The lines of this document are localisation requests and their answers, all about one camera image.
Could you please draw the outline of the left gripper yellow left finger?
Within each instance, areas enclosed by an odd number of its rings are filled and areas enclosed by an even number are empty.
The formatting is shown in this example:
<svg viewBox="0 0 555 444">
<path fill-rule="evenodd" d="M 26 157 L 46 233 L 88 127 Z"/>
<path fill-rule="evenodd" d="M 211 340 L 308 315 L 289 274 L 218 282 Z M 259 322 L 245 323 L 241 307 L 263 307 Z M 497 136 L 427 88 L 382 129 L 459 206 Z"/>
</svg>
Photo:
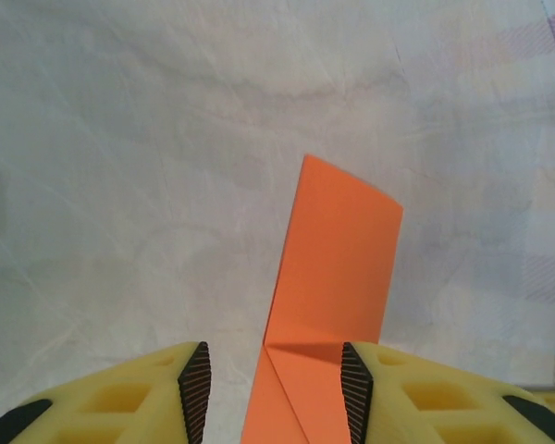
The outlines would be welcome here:
<svg viewBox="0 0 555 444">
<path fill-rule="evenodd" d="M 206 342 L 188 341 L 46 389 L 0 416 L 0 443 L 200 443 Z"/>
</svg>

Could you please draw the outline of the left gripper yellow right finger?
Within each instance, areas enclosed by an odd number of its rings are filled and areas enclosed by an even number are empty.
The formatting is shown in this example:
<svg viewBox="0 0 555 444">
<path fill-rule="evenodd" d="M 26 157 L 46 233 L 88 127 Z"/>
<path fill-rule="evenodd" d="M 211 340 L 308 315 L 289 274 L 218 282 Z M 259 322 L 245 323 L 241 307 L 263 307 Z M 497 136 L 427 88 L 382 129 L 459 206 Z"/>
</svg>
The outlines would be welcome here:
<svg viewBox="0 0 555 444">
<path fill-rule="evenodd" d="M 342 346 L 353 443 L 555 443 L 555 387 L 522 387 L 370 342 Z"/>
</svg>

